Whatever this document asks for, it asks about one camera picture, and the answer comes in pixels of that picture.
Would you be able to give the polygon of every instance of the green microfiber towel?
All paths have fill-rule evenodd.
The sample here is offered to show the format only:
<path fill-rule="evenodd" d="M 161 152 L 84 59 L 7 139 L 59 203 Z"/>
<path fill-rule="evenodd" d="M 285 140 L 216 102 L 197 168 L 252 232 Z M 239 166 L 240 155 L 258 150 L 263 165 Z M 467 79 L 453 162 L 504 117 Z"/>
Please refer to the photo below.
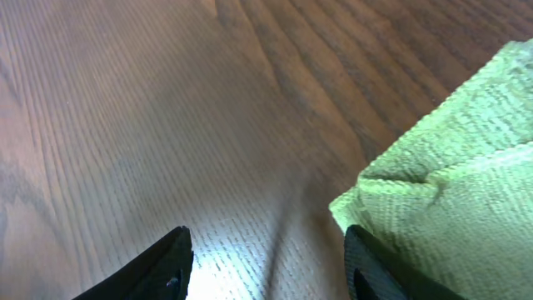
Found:
<path fill-rule="evenodd" d="M 533 40 L 510 42 L 331 203 L 468 299 L 533 299 Z"/>

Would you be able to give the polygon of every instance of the wooden table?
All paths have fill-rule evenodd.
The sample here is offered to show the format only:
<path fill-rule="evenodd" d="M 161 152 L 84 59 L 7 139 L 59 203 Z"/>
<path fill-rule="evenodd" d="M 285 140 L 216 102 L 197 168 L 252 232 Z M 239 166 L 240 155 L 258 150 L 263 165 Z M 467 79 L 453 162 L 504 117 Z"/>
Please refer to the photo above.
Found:
<path fill-rule="evenodd" d="M 327 204 L 526 0 L 2 0 L 0 298 L 72 298 L 178 225 L 189 299 L 345 299 Z"/>

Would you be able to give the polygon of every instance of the wood grain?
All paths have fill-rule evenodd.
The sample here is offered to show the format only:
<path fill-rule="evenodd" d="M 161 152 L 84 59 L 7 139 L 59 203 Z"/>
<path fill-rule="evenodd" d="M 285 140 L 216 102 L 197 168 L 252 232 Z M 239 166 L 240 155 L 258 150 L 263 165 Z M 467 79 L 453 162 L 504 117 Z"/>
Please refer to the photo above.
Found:
<path fill-rule="evenodd" d="M 345 299 L 326 209 L 527 0 L 0 2 L 0 298 L 72 298 L 178 225 L 190 299 Z"/>

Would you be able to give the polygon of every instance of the microfiber cloth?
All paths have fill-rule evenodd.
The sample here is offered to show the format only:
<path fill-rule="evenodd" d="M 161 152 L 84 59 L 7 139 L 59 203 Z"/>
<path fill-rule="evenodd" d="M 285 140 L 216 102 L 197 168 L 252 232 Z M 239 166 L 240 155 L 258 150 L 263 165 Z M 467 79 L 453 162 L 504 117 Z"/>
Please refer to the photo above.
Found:
<path fill-rule="evenodd" d="M 533 40 L 506 44 L 330 205 L 467 299 L 533 298 Z"/>

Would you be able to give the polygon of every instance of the green towel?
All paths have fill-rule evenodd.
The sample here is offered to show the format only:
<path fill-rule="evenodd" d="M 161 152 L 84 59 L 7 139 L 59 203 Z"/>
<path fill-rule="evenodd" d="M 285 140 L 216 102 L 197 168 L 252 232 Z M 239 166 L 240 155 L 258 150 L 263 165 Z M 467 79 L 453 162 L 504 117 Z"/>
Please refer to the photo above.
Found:
<path fill-rule="evenodd" d="M 331 205 L 468 299 L 533 299 L 533 40 L 510 42 Z"/>

